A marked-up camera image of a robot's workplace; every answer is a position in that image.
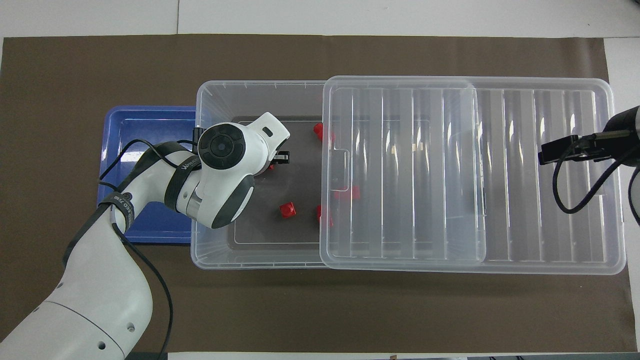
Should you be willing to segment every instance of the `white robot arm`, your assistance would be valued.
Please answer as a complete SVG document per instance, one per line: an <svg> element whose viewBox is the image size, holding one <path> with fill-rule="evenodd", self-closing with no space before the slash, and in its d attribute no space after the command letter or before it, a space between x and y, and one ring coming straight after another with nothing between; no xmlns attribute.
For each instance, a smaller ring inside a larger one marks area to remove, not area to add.
<svg viewBox="0 0 640 360"><path fill-rule="evenodd" d="M288 153L278 153L288 138L265 113L248 126L210 127L198 155L175 142L147 150L72 240L60 283L0 343L0 359L124 359L147 328L152 299L122 233L152 201L207 227L231 223L252 194L254 175L272 161L288 162Z"/></svg>

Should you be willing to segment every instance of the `brown tabletop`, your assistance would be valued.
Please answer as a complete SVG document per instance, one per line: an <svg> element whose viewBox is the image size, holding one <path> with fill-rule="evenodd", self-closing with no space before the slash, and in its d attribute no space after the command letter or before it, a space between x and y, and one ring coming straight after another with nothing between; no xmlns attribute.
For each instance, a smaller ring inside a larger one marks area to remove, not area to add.
<svg viewBox="0 0 640 360"><path fill-rule="evenodd" d="M601 78L602 39L169 35L6 38L0 69L0 338L55 287L92 213L116 105L194 105L210 79L337 74ZM627 269L614 276L204 271L141 246L175 302L168 350L635 351ZM160 285L135 350L157 351Z"/></svg>

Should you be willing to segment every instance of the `black cable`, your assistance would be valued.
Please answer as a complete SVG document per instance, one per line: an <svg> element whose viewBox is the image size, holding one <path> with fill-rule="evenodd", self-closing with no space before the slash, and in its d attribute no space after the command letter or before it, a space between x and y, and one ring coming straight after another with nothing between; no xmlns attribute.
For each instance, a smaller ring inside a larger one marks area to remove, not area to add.
<svg viewBox="0 0 640 360"><path fill-rule="evenodd" d="M637 167L634 170L634 173L631 174L631 180L629 180L629 188L627 189L627 196L629 197L629 206L631 207L631 214L634 216L634 219L636 220L638 225L640 225L640 217L638 216L636 207L634 206L634 202L631 197L631 186L633 186L634 180L636 179L636 176L638 175L639 172L640 172L640 167Z"/></svg>
<svg viewBox="0 0 640 360"><path fill-rule="evenodd" d="M584 142L591 141L594 138L595 138L595 135L587 135L572 142L571 145L569 145L569 147L567 147L564 153L560 156L560 158L558 159L558 162L556 163L556 168L554 169L554 175L552 179L554 198L556 199L556 203L560 208L560 210L562 210L567 214L575 214L578 211L582 210L589 203L589 201L591 201L591 199L596 195L596 192L598 192L598 190L604 184L607 178L618 167L620 167L620 165L622 165L624 161L629 159L631 155L633 155L638 149L640 149L640 144L637 144L636 146L633 146L631 149L625 152L619 160L616 160L613 164L611 164L611 166L609 166L606 170L604 170L602 175L598 178L598 180L596 180L596 182L593 184L591 189L589 189L588 193L582 198L582 200L580 200L580 202L574 208L569 209L563 204L562 200L560 199L560 194L558 193L558 175L560 174L560 166L564 162L564 159L566 159L566 157L569 156L569 154L571 154L571 152L578 145Z"/></svg>
<svg viewBox="0 0 640 360"><path fill-rule="evenodd" d="M101 181L98 184L107 186L108 188L111 188L115 192L118 191L118 188L114 184L107 183L106 181Z"/></svg>
<svg viewBox="0 0 640 360"><path fill-rule="evenodd" d="M164 155L162 155L160 152L158 152L158 150L156 149L156 147L144 140L144 139L133 139L130 142L127 143L127 145L125 145L122 150L120 151L120 154L118 154L118 156L116 157L116 160L113 160L113 162L109 165L109 167L107 168L107 170L105 170L101 175L100 175L100 180L104 179L105 176L107 176L107 174L113 170L113 168L116 166L116 164L118 164L118 162L120 161L120 159L122 159L122 156L125 154L125 152L131 147L131 145L135 144L135 143L143 143L146 146L149 147L149 149L151 149L156 155L158 155L158 157L160 157L165 163L171 165L173 168L178 168L178 165L172 163L169 159L167 159Z"/></svg>
<svg viewBox="0 0 640 360"><path fill-rule="evenodd" d="M164 290L164 294L166 295L166 301L169 304L169 322L166 326L166 335L164 337L164 342L162 344L162 348L160 349L160 353L158 354L158 360L163 359L163 354L166 352L166 346L169 343L169 336L171 335L171 328L173 326L173 301L171 300L171 293L169 293L169 287L167 287L166 282L164 281L162 275L160 275L160 272L158 271L158 269L156 269L156 267L151 263L151 261L149 259L147 259L146 256L144 256L144 254L142 254L142 252L140 252L140 250L138 250L137 247L135 247L130 241L129 239L127 239L126 236L124 236L124 234L120 231L120 228L118 227L117 224L111 224L113 230L115 231L116 235L118 235L118 237L122 240L122 242L128 246L133 252L136 253L136 255L151 269L151 271L156 275L156 277L158 278L158 281L160 282L160 285L162 285L162 288Z"/></svg>
<svg viewBox="0 0 640 360"><path fill-rule="evenodd" d="M198 146L198 143L196 143L196 142L194 142L194 141L191 141L191 140L178 140L178 141L176 141L176 142L177 142L177 143L188 143L188 144L191 144L191 145L193 145L193 146Z"/></svg>

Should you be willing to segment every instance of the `blue tray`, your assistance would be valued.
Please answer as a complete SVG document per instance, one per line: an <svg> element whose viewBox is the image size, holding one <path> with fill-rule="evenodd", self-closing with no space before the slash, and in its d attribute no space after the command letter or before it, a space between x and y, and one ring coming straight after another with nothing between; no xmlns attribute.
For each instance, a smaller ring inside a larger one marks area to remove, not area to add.
<svg viewBox="0 0 640 360"><path fill-rule="evenodd" d="M116 106L109 110L104 119L100 172L105 171L122 147L135 138L150 143L190 140L195 114L192 106ZM142 143L132 145L104 180L115 185L122 182L147 149ZM99 186L98 202L109 192L111 189L108 187ZM134 243L189 244L191 219L169 210L164 204L152 202L140 213L126 235Z"/></svg>

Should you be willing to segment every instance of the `plastic lid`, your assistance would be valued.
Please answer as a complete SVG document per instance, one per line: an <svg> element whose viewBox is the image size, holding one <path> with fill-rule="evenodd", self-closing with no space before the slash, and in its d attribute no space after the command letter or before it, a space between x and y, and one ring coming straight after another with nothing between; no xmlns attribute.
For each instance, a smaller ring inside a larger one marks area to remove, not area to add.
<svg viewBox="0 0 640 360"><path fill-rule="evenodd" d="M332 268L615 274L618 179L566 215L541 143L599 131L598 79L337 76L324 86L321 258ZM574 203L608 163L563 167Z"/></svg>

